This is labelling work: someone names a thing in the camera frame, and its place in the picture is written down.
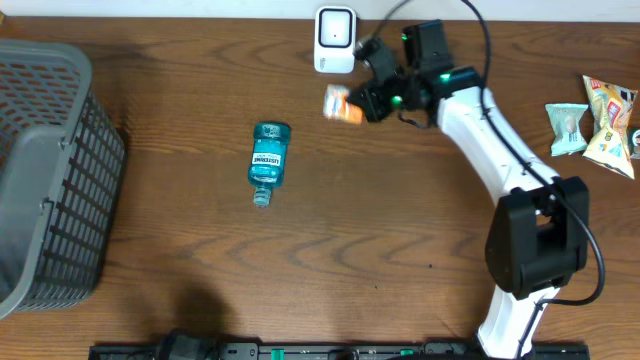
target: snack bag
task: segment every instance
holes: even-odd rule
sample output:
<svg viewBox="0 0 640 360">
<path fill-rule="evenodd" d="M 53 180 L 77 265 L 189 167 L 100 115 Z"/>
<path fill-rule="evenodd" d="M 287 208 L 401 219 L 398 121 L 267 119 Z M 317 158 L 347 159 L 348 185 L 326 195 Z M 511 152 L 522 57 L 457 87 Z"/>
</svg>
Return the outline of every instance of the snack bag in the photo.
<svg viewBox="0 0 640 360">
<path fill-rule="evenodd" d="M 580 119 L 588 105 L 547 104 L 551 127 L 556 139 L 551 145 L 551 156 L 573 154 L 587 148 L 587 142 L 580 134 Z"/>
<path fill-rule="evenodd" d="M 640 128 L 629 128 L 629 153 L 632 159 L 640 159 Z"/>
<path fill-rule="evenodd" d="M 327 93 L 324 96 L 324 116 L 327 119 L 361 125 L 364 113 L 359 107 L 347 102 L 348 96 L 349 89 L 346 86 L 327 86 Z"/>
<path fill-rule="evenodd" d="M 627 126 L 638 91 L 588 76 L 583 79 L 595 118 L 593 139 L 583 156 L 633 179 Z"/>
</svg>

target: mint green package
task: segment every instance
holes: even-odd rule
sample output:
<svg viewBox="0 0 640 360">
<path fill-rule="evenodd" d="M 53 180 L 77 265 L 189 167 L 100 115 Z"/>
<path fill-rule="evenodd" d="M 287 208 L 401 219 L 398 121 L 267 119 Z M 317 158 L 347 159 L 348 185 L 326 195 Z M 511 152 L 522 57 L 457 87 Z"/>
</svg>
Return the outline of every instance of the mint green package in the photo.
<svg viewBox="0 0 640 360">
<path fill-rule="evenodd" d="M 551 145 L 551 156 L 573 154 L 584 151 L 587 142 L 580 134 L 580 119 L 589 108 L 581 104 L 547 104 L 551 127 L 556 139 Z"/>
</svg>

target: plastic basket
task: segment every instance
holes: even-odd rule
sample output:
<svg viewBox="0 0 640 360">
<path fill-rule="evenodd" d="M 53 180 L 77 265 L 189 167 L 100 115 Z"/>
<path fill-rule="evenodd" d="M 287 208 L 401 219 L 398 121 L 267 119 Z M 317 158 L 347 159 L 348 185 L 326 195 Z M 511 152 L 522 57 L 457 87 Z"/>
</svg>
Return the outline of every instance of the plastic basket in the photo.
<svg viewBox="0 0 640 360">
<path fill-rule="evenodd" d="M 0 319 L 88 298 L 124 172 L 74 47 L 0 40 Z"/>
</svg>

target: listerine bottle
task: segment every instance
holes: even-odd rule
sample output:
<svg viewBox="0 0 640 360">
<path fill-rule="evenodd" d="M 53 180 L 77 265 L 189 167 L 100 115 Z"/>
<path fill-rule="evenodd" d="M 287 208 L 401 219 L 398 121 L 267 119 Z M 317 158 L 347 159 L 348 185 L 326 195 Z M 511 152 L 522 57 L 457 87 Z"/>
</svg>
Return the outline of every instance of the listerine bottle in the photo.
<svg viewBox="0 0 640 360">
<path fill-rule="evenodd" d="M 284 124 L 263 122 L 253 130 L 249 183 L 256 187 L 253 202 L 257 206 L 268 206 L 272 190 L 282 185 L 290 138 L 291 129 Z"/>
</svg>

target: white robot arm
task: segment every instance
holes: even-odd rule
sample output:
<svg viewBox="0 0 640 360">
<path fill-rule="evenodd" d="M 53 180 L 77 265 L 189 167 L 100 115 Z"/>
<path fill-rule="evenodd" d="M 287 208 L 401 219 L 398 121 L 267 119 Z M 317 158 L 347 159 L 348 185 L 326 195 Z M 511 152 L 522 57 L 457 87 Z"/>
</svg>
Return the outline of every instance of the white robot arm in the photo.
<svg viewBox="0 0 640 360">
<path fill-rule="evenodd" d="M 588 189 L 579 178 L 560 179 L 540 161 L 491 92 L 482 92 L 486 81 L 472 67 L 454 67 L 441 21 L 406 27 L 402 39 L 411 66 L 407 74 L 379 37 L 359 44 L 355 57 L 369 65 L 374 78 L 353 89 L 347 101 L 363 109 L 369 122 L 393 110 L 425 109 L 476 170 L 496 206 L 485 248 L 496 288 L 477 338 L 491 358 L 519 358 L 531 351 L 544 304 L 561 302 L 553 299 L 560 287 L 586 264 Z M 550 221 L 538 225 L 540 214 Z"/>
<path fill-rule="evenodd" d="M 546 166 L 524 144 L 496 107 L 493 95 L 485 89 L 485 105 L 491 118 L 510 144 L 532 167 L 549 183 L 558 174 Z M 480 108 L 480 88 L 472 87 L 453 93 L 442 99 L 438 107 L 438 126 L 449 136 L 465 154 L 473 168 L 484 182 L 491 199 L 508 195 L 514 188 L 525 191 L 539 188 L 540 183 L 502 145 L 487 120 L 482 117 Z M 559 288 L 549 287 L 533 292 L 523 300 L 516 300 L 513 294 L 496 286 L 489 314 L 480 326 L 477 337 L 484 352 L 494 358 L 516 358 L 519 341 L 525 332 L 535 304 L 543 298 L 553 298 Z M 531 351 L 531 338 L 540 320 L 538 316 L 532 331 L 522 347 L 522 355 Z"/>
</svg>

